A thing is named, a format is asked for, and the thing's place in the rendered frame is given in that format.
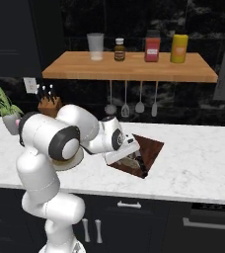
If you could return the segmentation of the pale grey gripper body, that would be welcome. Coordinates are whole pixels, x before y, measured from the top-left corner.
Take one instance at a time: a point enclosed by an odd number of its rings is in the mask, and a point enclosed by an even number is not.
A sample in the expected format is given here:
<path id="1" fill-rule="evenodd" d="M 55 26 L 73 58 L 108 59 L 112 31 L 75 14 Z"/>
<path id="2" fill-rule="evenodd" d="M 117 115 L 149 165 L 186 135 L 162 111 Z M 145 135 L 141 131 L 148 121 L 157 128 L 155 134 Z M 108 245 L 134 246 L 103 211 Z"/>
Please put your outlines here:
<path id="1" fill-rule="evenodd" d="M 138 143 L 130 143 L 128 145 L 123 145 L 119 150 L 105 153 L 103 157 L 106 163 L 111 165 L 129 154 L 136 152 L 139 148 L 140 145 Z"/>

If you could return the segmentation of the dark brown cutting board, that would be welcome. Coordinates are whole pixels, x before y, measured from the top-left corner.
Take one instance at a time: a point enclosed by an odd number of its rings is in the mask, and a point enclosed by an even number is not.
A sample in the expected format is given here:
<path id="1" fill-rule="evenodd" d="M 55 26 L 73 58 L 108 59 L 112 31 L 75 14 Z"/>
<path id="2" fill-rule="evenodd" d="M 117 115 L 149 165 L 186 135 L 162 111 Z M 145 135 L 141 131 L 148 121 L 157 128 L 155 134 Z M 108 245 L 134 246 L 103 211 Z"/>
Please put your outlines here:
<path id="1" fill-rule="evenodd" d="M 136 156 L 141 156 L 144 164 L 146 166 L 147 171 L 149 172 L 150 168 L 152 167 L 154 161 L 158 157 L 158 154 L 162 150 L 164 143 L 160 142 L 158 140 L 150 139 L 141 135 L 134 135 L 134 138 L 137 140 L 137 142 L 140 145 L 139 149 L 139 155 L 136 155 L 134 153 L 128 155 L 127 157 L 130 159 L 134 159 Z M 142 172 L 138 164 L 137 169 L 132 169 L 130 167 L 124 166 L 124 165 L 118 165 L 117 162 L 111 164 L 111 167 L 118 169 L 120 171 L 123 171 L 125 173 L 134 175 L 136 177 L 142 178 Z"/>

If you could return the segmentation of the dark drawer front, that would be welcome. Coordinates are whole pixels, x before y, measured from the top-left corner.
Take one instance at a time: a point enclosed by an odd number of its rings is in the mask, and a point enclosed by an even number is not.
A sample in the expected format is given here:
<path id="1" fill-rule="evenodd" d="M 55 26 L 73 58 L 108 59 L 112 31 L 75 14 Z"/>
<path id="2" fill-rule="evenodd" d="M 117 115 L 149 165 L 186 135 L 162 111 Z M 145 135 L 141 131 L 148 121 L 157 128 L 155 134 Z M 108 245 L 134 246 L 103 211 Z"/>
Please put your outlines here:
<path id="1" fill-rule="evenodd" d="M 94 216 L 99 216 L 101 213 L 106 211 L 112 211 L 116 213 L 150 214 L 155 217 L 167 217 L 169 214 L 177 215 L 181 213 L 188 213 L 191 208 L 191 204 L 187 202 L 126 197 L 85 195 L 84 200 L 87 202 L 88 208 Z M 119 201 L 126 204 L 136 204 L 139 202 L 142 207 L 141 209 L 119 208 L 117 206 Z"/>

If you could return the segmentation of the pale round plate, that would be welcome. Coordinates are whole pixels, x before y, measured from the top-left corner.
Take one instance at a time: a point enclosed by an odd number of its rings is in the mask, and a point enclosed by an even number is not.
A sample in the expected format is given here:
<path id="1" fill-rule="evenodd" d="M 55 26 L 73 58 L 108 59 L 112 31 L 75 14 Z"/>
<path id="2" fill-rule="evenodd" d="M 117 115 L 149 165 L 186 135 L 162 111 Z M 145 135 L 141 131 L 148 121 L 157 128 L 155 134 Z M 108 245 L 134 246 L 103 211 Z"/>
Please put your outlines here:
<path id="1" fill-rule="evenodd" d="M 82 148 L 79 148 L 76 154 L 71 159 L 66 161 L 52 160 L 52 164 L 56 171 L 66 171 L 79 165 L 83 158 L 84 151 Z"/>

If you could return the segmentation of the wooden knife block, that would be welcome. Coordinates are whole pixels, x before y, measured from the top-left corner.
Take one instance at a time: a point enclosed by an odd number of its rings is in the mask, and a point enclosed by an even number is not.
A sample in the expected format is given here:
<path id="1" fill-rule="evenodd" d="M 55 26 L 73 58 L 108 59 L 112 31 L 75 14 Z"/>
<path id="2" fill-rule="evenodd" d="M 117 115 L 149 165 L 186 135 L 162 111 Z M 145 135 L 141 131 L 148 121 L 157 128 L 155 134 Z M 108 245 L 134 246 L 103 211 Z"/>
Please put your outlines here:
<path id="1" fill-rule="evenodd" d="M 55 118 L 62 107 L 62 102 L 56 96 L 52 85 L 46 88 L 44 85 L 37 84 L 36 96 L 38 99 L 37 109 L 44 115 Z"/>

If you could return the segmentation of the dark drawer stack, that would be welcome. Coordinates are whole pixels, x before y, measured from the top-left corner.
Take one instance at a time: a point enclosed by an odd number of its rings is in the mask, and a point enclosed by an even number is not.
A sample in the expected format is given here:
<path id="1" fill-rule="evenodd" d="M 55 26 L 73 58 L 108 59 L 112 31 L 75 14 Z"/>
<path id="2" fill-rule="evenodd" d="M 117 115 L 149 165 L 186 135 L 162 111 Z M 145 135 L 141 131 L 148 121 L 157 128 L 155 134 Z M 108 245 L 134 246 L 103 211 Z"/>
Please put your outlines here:
<path id="1" fill-rule="evenodd" d="M 0 188 L 0 253 L 38 253 L 45 244 L 43 220 L 22 208 L 24 193 Z"/>

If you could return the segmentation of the hanging grey slotted spatula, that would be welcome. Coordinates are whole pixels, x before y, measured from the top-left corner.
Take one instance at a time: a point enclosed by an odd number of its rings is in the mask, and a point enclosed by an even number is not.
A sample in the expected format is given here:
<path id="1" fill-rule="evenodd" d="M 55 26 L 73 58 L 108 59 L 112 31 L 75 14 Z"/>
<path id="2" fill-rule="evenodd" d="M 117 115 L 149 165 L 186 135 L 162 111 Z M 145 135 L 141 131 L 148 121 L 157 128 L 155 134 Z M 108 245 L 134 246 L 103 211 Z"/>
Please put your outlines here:
<path id="1" fill-rule="evenodd" d="M 124 81 L 124 104 L 121 107 L 121 116 L 128 118 L 130 114 L 129 106 L 127 105 L 127 81 Z"/>

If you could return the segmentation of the hanging grey round ladle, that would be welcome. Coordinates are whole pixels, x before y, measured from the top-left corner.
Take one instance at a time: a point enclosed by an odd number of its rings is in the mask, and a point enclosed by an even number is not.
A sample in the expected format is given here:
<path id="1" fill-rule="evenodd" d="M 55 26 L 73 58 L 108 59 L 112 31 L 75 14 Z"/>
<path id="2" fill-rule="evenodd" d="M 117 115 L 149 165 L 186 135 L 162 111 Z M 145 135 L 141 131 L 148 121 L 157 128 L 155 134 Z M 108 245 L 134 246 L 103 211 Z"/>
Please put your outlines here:
<path id="1" fill-rule="evenodd" d="M 116 113 L 116 106 L 113 104 L 113 82 L 110 81 L 110 103 L 106 105 L 105 112 L 108 115 L 114 115 Z"/>

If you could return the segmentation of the hanging grey narrow spatula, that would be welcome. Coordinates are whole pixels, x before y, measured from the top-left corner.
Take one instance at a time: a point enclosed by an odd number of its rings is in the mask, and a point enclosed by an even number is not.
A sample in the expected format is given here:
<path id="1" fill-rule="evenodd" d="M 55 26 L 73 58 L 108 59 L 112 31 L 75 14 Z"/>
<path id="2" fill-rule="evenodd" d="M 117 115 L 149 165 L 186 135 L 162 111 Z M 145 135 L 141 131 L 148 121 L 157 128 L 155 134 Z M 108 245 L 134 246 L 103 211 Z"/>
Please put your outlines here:
<path id="1" fill-rule="evenodd" d="M 156 81 L 156 86 L 155 86 L 155 97 L 154 97 L 154 103 L 152 105 L 152 110 L 151 110 L 151 116 L 156 117 L 157 116 L 157 92 L 158 92 L 158 81 Z"/>

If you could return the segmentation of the dark cupboard door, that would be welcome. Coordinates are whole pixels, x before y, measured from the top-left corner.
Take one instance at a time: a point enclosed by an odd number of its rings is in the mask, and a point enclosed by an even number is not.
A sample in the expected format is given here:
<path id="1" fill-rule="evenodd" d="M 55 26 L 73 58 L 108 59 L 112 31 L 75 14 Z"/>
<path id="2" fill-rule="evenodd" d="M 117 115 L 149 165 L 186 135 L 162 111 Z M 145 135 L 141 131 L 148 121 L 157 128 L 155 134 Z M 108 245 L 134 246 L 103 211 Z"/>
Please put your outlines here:
<path id="1" fill-rule="evenodd" d="M 84 227 L 83 227 L 83 223 L 82 223 L 82 219 L 86 218 L 88 220 L 88 224 L 89 224 L 89 235 L 90 235 L 90 242 L 85 242 L 85 233 L 84 233 Z M 86 253 L 92 253 L 93 250 L 93 244 L 92 244 L 92 233 L 90 232 L 90 223 L 89 223 L 89 219 L 84 216 L 77 224 L 73 225 L 73 231 L 75 233 L 76 238 L 78 239 L 78 241 L 84 246 Z"/>
<path id="2" fill-rule="evenodd" d="M 162 253 L 166 228 L 163 218 L 152 215 L 104 213 L 100 253 Z"/>

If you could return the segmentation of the black oven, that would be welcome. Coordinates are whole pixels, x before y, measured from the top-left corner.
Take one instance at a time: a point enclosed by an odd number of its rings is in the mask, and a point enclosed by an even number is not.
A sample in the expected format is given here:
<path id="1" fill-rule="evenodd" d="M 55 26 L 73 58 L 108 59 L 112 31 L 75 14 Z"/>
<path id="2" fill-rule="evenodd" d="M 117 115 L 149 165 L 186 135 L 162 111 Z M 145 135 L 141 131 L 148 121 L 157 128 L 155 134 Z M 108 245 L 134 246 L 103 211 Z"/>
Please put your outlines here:
<path id="1" fill-rule="evenodd" d="M 225 224 L 225 205 L 190 203 L 188 213 L 169 214 L 163 253 L 225 253 L 225 230 L 187 227 L 193 222 Z"/>

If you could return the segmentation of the small brown bottle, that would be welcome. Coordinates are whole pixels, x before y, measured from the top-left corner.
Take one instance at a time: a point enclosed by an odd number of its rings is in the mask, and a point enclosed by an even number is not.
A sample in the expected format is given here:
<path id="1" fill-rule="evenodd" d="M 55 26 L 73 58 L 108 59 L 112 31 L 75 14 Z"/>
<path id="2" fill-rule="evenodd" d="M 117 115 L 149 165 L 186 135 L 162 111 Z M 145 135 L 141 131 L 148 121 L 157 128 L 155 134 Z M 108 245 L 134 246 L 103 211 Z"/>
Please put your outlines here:
<path id="1" fill-rule="evenodd" d="M 124 48 L 123 42 L 124 42 L 123 38 L 117 38 L 115 40 L 115 47 L 114 47 L 115 61 L 124 61 L 125 59 L 125 48 Z"/>

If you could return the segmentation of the red jar with dark lid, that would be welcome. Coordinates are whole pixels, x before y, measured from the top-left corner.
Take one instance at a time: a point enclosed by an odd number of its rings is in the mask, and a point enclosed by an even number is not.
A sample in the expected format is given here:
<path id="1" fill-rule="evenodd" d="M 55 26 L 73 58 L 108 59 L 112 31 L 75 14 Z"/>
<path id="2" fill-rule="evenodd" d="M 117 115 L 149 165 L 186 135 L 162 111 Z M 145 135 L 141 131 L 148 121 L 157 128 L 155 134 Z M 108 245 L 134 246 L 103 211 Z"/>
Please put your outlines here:
<path id="1" fill-rule="evenodd" d="M 145 38 L 145 61 L 157 62 L 160 51 L 160 32 L 156 30 L 148 30 Z"/>

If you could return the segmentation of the clear glass cup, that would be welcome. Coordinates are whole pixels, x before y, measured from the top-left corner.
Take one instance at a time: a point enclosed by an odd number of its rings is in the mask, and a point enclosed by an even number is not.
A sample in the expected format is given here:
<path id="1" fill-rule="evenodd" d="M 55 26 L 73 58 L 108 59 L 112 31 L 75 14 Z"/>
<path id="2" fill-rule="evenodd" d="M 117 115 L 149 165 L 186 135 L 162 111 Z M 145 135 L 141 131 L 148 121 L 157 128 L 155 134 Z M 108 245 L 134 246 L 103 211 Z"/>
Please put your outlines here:
<path id="1" fill-rule="evenodd" d="M 91 59 L 99 61 L 103 59 L 104 35 L 100 33 L 87 34 L 88 47 Z"/>

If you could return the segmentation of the yellow canister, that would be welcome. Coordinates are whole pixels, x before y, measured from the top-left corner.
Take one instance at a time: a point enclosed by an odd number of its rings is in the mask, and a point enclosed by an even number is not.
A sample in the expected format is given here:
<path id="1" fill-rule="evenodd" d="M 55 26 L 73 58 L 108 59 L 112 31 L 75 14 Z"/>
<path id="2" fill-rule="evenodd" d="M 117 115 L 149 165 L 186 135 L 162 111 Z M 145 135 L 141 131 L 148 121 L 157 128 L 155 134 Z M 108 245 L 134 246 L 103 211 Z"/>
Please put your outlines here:
<path id="1" fill-rule="evenodd" d="M 170 60 L 173 63 L 184 63 L 188 48 L 188 36 L 174 34 Z"/>

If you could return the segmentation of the pink flower plant grey pot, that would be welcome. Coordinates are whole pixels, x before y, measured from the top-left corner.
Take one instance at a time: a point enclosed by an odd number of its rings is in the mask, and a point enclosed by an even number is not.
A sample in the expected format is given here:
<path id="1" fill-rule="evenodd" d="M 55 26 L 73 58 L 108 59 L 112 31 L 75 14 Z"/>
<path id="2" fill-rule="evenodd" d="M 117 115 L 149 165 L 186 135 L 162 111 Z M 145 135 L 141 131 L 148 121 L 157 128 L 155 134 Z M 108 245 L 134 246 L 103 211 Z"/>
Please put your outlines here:
<path id="1" fill-rule="evenodd" d="M 7 131 L 11 135 L 18 135 L 18 124 L 24 113 L 14 105 L 0 86 L 0 116 Z"/>

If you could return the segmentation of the wooden wall shelf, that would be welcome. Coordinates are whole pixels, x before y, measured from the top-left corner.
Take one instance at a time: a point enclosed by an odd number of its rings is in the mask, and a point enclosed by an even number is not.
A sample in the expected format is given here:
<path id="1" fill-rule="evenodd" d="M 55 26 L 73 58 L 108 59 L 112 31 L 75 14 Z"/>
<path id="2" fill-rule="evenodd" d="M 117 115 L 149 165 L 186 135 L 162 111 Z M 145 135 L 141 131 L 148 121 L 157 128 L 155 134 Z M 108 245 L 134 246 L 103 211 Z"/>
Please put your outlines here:
<path id="1" fill-rule="evenodd" d="M 143 52 L 128 52 L 125 61 L 115 61 L 109 51 L 105 51 L 103 57 L 94 61 L 88 51 L 66 51 L 42 72 L 42 77 L 200 83 L 216 83 L 218 79 L 196 52 L 188 53 L 184 63 L 172 63 L 168 52 L 161 52 L 157 62 L 145 62 Z"/>

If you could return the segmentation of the white wall outlet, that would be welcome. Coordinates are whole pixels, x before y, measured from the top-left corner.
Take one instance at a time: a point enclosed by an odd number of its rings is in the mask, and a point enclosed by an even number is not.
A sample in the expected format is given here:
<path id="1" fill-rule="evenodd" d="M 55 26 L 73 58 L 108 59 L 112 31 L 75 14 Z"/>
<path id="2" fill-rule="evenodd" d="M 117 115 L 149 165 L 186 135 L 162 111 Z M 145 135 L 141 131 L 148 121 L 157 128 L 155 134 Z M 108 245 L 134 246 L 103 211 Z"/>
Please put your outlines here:
<path id="1" fill-rule="evenodd" d="M 26 92 L 28 94 L 34 94 L 36 92 L 37 88 L 37 81 L 32 77 L 24 77 L 24 83 Z"/>

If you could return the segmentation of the dark wall cupboard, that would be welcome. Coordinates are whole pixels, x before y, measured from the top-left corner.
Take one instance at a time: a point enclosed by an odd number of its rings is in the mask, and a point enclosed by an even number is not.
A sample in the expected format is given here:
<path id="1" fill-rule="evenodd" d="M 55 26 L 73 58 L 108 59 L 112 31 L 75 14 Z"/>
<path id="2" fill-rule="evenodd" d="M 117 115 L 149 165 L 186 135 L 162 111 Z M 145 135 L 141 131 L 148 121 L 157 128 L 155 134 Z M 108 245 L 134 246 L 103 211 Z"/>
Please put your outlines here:
<path id="1" fill-rule="evenodd" d="M 42 77 L 65 51 L 60 0 L 0 0 L 0 77 Z"/>

